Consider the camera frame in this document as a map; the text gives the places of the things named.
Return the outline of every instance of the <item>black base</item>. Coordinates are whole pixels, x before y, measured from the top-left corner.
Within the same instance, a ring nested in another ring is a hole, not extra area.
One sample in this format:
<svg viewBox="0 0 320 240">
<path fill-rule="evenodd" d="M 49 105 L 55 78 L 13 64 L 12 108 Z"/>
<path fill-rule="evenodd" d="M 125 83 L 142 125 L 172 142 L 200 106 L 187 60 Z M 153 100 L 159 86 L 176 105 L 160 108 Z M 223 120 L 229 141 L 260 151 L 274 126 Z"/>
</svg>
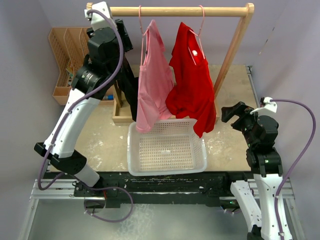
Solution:
<svg viewBox="0 0 320 240">
<path fill-rule="evenodd" d="M 216 172 L 207 171 L 194 174 L 164 176 L 132 176 L 128 172 L 98 172 L 104 179 L 104 187 L 126 189 L 135 204 L 201 204 L 208 207 L 234 209 L 239 207 L 237 201 L 220 201 L 219 197 L 232 197 L 230 185 L 237 180 L 253 179 L 250 172 Z M 51 179 L 54 173 L 46 173 Z M 103 197 L 102 191 L 89 191 L 77 183 L 75 197 Z M 120 204 L 129 204 L 127 194 L 120 190 L 107 191 L 107 208 L 119 208 Z"/>
<path fill-rule="evenodd" d="M 43 142 L 36 143 L 34 150 L 42 157 L 47 152 L 46 145 Z M 71 156 L 65 158 L 59 158 L 57 154 L 52 155 L 49 153 L 47 159 L 50 160 L 50 164 L 56 169 L 70 175 L 79 173 L 87 163 L 87 158 L 76 150 L 73 151 Z"/>
</svg>

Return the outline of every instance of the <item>wooden crate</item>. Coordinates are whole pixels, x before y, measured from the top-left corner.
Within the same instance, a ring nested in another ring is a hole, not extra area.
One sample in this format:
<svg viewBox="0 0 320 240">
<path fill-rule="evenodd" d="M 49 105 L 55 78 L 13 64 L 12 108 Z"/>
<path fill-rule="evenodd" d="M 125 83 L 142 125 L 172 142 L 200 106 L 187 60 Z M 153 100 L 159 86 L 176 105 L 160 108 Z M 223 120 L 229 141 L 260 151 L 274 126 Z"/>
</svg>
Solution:
<svg viewBox="0 0 320 240">
<path fill-rule="evenodd" d="M 118 101 L 114 99 L 113 101 L 113 114 L 112 120 L 116 123 L 132 123 L 132 115 L 130 110 L 130 105 L 127 102 L 124 94 L 121 94 L 121 106 Z"/>
<path fill-rule="evenodd" d="M 53 91 L 54 99 L 60 105 L 66 105 L 70 84 L 79 68 L 82 67 L 85 55 L 89 53 L 86 27 L 54 27 L 49 34 L 49 42 L 59 68 L 59 77 Z M 69 77 L 67 66 L 72 68 Z M 102 100 L 101 105 L 113 105 L 113 100 Z"/>
</svg>

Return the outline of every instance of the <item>wooden tabletop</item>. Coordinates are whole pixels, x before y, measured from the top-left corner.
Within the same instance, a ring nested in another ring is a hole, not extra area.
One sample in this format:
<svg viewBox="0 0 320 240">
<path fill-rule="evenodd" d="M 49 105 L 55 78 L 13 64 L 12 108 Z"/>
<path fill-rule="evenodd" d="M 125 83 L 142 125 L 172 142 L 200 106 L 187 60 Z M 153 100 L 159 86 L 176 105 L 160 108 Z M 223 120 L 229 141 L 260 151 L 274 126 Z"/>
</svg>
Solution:
<svg viewBox="0 0 320 240">
<path fill-rule="evenodd" d="M 210 65 L 211 79 L 216 79 L 220 65 Z M 139 66 L 132 66 L 137 73 Z M 256 101 L 244 65 L 232 65 L 217 96 L 221 107 L 233 106 L 239 101 L 256 107 Z M 100 172 L 127 171 L 127 137 L 129 123 L 115 125 L 112 120 L 113 107 L 99 105 L 86 122 L 75 149 L 87 157 L 89 165 Z M 206 171 L 248 171 L 246 141 L 241 132 L 219 119 L 214 130 L 204 133 L 207 153 Z"/>
</svg>

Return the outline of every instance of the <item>clothes hanger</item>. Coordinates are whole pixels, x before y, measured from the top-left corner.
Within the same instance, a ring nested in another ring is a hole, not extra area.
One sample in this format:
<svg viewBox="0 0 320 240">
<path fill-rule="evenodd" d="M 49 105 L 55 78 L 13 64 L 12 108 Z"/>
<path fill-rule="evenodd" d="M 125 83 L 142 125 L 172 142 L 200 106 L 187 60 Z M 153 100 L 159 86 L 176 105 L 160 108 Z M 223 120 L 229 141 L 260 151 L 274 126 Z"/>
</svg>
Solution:
<svg viewBox="0 0 320 240">
<path fill-rule="evenodd" d="M 141 5 L 139 5 L 139 22 L 140 22 L 140 30 L 141 30 L 141 34 L 142 34 L 142 45 L 141 45 L 141 60 L 140 60 L 140 66 L 142 66 L 142 59 L 144 57 L 144 37 L 147 33 L 147 31 L 144 32 L 143 28 L 142 28 L 142 20 L 141 20 Z"/>
<path fill-rule="evenodd" d="M 189 31 L 199 38 L 199 43 L 200 43 L 200 48 L 201 48 L 202 56 L 203 56 L 203 59 L 205 59 L 206 57 L 205 57 L 204 50 L 203 50 L 203 48 L 202 48 L 201 37 L 200 37 L 200 36 L 201 36 L 202 27 L 203 27 L 204 22 L 205 22 L 205 9 L 204 9 L 204 7 L 203 7 L 202 5 L 199 5 L 199 7 L 201 7 L 201 9 L 202 9 L 202 23 L 201 23 L 201 26 L 200 26 L 200 29 L 199 29 L 199 33 L 196 34 L 196 33 L 195 33 L 194 31 L 192 31 L 191 29 L 190 29 Z M 194 50 L 191 52 L 191 51 L 190 51 L 190 48 L 188 48 L 188 50 L 189 50 L 189 52 L 190 52 L 190 54 L 191 54 L 191 58 L 192 58 L 192 60 L 193 60 L 193 63 L 194 63 L 195 65 L 197 65 L 197 64 L 196 64 L 196 61 L 195 61 L 195 59 L 194 59 L 194 57 L 193 57 L 193 55 L 196 56 L 196 54 L 198 54 L 198 53 L 195 52 Z"/>
</svg>

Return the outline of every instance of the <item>red shirt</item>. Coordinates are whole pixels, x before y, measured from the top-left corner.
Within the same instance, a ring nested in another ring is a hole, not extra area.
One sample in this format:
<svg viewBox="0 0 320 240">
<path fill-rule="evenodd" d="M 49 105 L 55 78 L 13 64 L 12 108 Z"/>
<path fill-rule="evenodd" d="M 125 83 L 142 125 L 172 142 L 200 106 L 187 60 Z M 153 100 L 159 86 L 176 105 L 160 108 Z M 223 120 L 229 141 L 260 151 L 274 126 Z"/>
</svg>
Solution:
<svg viewBox="0 0 320 240">
<path fill-rule="evenodd" d="M 211 132 L 215 126 L 215 93 L 207 59 L 203 57 L 196 36 L 190 30 L 181 22 L 169 63 L 177 85 L 165 103 L 177 119 L 186 116 L 197 119 L 193 129 L 201 138 L 204 132 Z"/>
</svg>

